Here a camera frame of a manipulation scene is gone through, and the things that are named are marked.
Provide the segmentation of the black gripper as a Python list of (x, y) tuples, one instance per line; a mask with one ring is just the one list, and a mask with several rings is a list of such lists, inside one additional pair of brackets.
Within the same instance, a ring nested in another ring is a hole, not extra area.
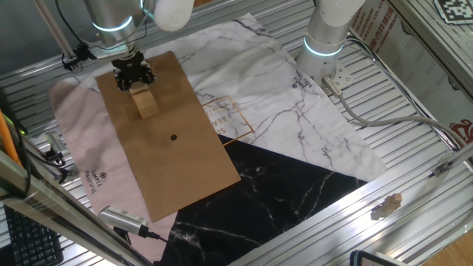
[(115, 81), (120, 91), (129, 91), (129, 80), (140, 80), (142, 78), (144, 83), (150, 84), (156, 78), (145, 61), (142, 52), (136, 52), (128, 59), (115, 59), (112, 66), (115, 68)]

